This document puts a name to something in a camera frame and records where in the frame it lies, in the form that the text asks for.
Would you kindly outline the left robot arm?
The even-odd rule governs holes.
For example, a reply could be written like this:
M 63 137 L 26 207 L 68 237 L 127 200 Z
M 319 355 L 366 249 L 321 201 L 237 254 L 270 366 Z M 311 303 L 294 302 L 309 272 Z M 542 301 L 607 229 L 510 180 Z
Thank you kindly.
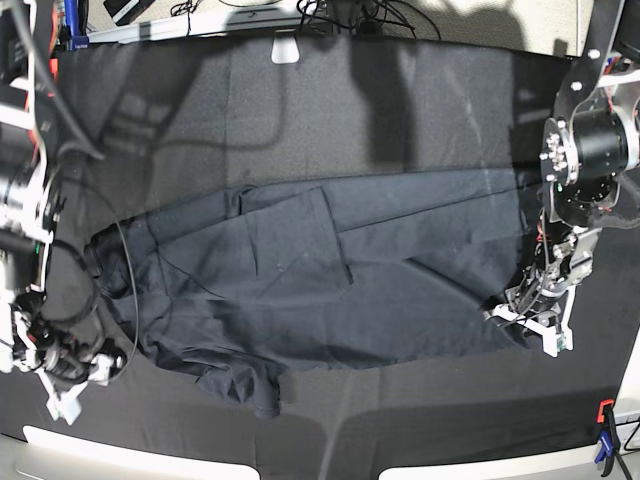
M 538 337 L 552 357 L 573 347 L 576 289 L 593 270 L 605 229 L 630 230 L 639 215 L 615 212 L 639 166 L 639 4 L 597 1 L 581 56 L 556 94 L 539 154 L 542 208 L 533 258 L 486 319 Z

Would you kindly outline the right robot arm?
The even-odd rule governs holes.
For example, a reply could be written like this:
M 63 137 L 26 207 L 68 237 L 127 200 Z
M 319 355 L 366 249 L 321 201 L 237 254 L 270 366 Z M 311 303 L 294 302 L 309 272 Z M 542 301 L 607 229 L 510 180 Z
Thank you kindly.
M 91 292 L 76 313 L 47 319 L 42 308 L 62 212 L 60 154 L 98 154 L 64 97 L 51 63 L 64 14 L 56 1 L 1 4 L 1 370 L 37 375 L 56 404 L 88 384 L 109 384 L 126 354 L 106 337 Z

